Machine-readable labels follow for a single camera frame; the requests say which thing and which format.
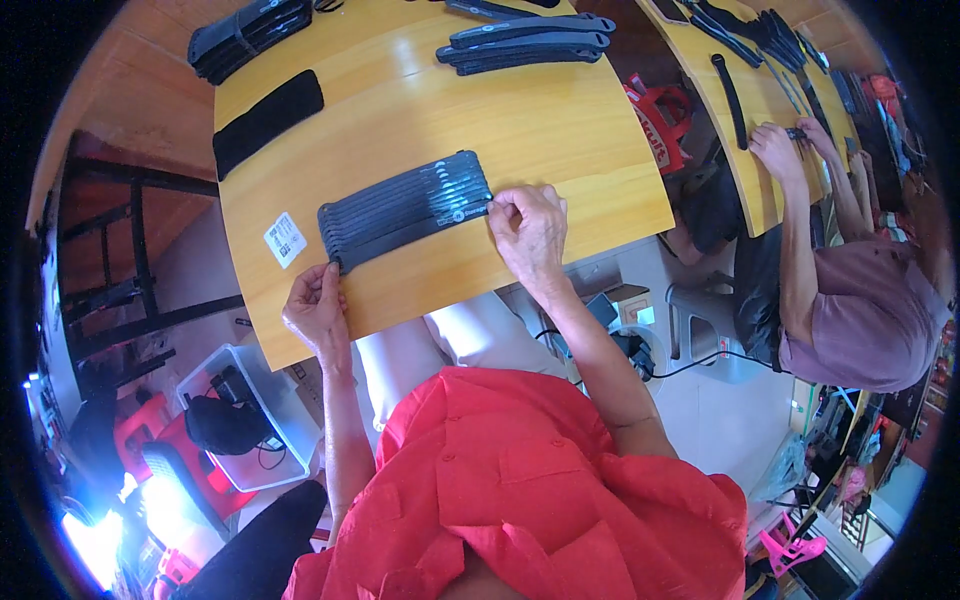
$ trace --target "stack of straps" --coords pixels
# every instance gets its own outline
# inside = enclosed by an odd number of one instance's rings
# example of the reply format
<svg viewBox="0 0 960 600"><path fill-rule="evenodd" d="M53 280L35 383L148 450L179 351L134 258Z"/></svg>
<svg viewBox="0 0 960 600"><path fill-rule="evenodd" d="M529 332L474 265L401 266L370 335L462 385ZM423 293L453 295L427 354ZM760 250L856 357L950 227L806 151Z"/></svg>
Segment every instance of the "stack of straps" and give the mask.
<svg viewBox="0 0 960 600"><path fill-rule="evenodd" d="M317 211L330 260L345 275L380 254L487 213L493 198L473 151L411 169Z"/></svg>
<svg viewBox="0 0 960 600"><path fill-rule="evenodd" d="M496 21L450 36L437 60L474 75L539 62L597 62L616 25L590 12L540 16L485 0L445 0L452 10Z"/></svg>

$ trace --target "red shirt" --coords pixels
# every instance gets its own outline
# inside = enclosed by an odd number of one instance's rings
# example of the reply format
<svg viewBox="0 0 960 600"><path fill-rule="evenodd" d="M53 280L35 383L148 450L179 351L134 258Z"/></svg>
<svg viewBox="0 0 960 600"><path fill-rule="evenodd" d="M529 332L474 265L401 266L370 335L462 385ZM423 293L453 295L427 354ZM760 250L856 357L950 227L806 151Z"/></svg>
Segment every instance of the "red shirt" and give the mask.
<svg viewBox="0 0 960 600"><path fill-rule="evenodd" d="M528 598L741 598L747 504L726 475L616 456L550 375L448 367L399 403L336 545L284 598L436 598L464 542Z"/></svg>

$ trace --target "shirt pocket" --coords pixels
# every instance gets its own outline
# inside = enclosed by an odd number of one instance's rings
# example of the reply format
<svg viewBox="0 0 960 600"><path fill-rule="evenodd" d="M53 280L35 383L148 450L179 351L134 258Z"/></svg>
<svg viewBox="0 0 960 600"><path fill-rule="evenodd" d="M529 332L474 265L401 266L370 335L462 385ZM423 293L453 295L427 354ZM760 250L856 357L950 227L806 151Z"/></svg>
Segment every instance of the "shirt pocket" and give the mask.
<svg viewBox="0 0 960 600"><path fill-rule="evenodd" d="M572 441L558 436L512 444L500 451L500 483L512 484L549 475L590 471L583 452Z"/></svg>

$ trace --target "plastic storage box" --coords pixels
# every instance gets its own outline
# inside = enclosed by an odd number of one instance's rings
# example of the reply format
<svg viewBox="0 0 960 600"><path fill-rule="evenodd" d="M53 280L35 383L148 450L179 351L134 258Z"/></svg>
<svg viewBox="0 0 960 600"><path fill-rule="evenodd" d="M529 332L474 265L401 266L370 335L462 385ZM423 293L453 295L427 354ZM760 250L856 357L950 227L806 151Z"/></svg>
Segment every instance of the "plastic storage box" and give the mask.
<svg viewBox="0 0 960 600"><path fill-rule="evenodd" d="M276 436L286 444L287 451L284 455L282 451L254 448L240 456L218 456L207 452L210 460L224 471L240 492L255 492L305 479L310 474L310 459L323 430L303 406L297 395L297 384L284 372L270 372L258 344L224 344L217 348L177 386L180 405L187 408L184 395L207 394L213 375L229 365L243 374ZM283 456L279 463L278 455Z"/></svg>

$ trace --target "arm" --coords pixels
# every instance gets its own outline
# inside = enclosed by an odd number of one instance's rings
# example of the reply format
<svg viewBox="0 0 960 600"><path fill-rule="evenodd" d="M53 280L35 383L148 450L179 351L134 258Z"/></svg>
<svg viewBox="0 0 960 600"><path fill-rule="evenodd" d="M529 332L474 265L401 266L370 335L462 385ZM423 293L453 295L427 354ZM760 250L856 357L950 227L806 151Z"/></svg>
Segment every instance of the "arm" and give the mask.
<svg viewBox="0 0 960 600"><path fill-rule="evenodd" d="M810 248L810 192L804 169L786 131L773 123L764 123L754 130L750 150L783 190L780 320L791 336L813 345L813 301L819 288Z"/></svg>
<svg viewBox="0 0 960 600"><path fill-rule="evenodd" d="M643 381L564 274L566 200L551 185L525 186L497 194L488 211L504 262L564 336L620 455L677 458ZM514 230L510 219L517 214Z"/></svg>
<svg viewBox="0 0 960 600"><path fill-rule="evenodd" d="M327 547L336 543L353 499L376 471L353 387L346 309L339 266L330 263L311 267L294 280L282 313L284 324L317 355L324 374L326 491L333 513Z"/></svg>
<svg viewBox="0 0 960 600"><path fill-rule="evenodd" d="M837 226L845 242L867 239L872 231L867 229L863 213L853 194L850 180L843 167L840 153L833 147L833 141L824 131L820 122L813 117L804 117L797 121L797 127L804 130L817 154L827 162L830 173L830 185L833 188L833 207L837 214Z"/></svg>

